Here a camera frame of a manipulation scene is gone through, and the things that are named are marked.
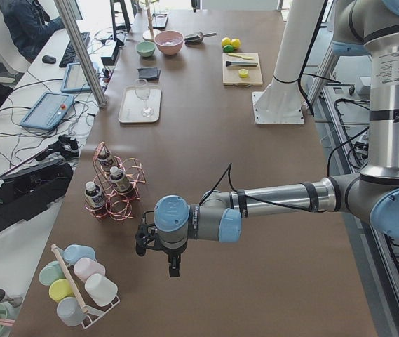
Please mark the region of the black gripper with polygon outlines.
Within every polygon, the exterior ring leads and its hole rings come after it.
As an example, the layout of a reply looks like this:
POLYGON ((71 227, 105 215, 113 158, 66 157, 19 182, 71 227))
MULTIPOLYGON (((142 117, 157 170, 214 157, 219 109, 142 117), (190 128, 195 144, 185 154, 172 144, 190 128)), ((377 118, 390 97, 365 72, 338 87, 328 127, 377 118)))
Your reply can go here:
POLYGON ((147 223, 147 215, 154 211, 145 211, 142 215, 140 224, 135 235, 136 240, 136 253, 139 256, 144 256, 147 249, 154 251, 163 251, 168 255, 168 271, 170 277, 180 276, 180 262, 181 254, 187 248, 187 242, 181 247, 172 249, 164 246, 158 235, 156 226, 154 223, 147 223))

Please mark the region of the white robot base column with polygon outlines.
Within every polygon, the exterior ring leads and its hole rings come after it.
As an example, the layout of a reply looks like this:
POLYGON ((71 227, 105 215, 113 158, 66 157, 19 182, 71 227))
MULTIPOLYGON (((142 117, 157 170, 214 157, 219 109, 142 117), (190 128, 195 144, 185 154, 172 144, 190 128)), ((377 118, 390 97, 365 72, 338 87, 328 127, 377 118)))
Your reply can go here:
POLYGON ((256 124, 303 124, 304 115, 299 84, 311 42, 319 30, 327 2, 293 1, 271 83, 262 92, 252 94, 256 124))

